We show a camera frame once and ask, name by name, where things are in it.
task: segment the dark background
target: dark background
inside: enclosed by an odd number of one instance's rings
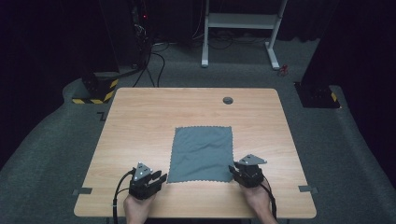
[[[194,32],[201,8],[198,1],[179,1],[189,8],[191,16],[184,13],[187,19],[178,19],[184,23],[174,24],[175,30],[162,31],[185,39]],[[120,59],[114,51],[112,26],[106,23],[102,9],[104,2],[0,3],[1,166],[37,123],[63,103],[66,84],[95,70],[117,69]],[[212,8],[222,12],[274,13],[277,4],[267,0],[269,7],[263,10],[268,11],[261,11],[262,1],[225,2],[213,1]],[[304,79],[312,84],[342,87],[363,137],[396,186],[396,8],[388,0],[345,0],[334,11],[337,3],[289,0],[278,39],[299,37],[308,41],[322,37]],[[174,1],[159,6],[164,13],[175,10],[172,6],[176,4]]]

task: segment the table top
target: table top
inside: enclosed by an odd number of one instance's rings
[[[232,97],[233,103],[223,103]],[[279,218],[311,218],[316,208],[306,186],[289,125],[272,89],[120,88],[92,157],[75,214],[112,217],[112,200],[124,174],[139,161],[169,173],[175,128],[231,126],[233,159],[253,154],[268,162],[260,167],[276,197]],[[121,189],[129,187],[126,178]],[[118,196],[118,214],[128,190]],[[255,217],[235,181],[163,183],[149,217]]]

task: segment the dark curtain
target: dark curtain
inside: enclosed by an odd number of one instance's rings
[[[277,39],[301,41],[321,38],[339,0],[289,0]],[[222,13],[276,14],[281,0],[211,0],[210,11]]]

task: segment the teal fabric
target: teal fabric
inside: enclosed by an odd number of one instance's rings
[[[176,128],[168,183],[185,181],[230,182],[233,175],[233,132],[231,127]]]

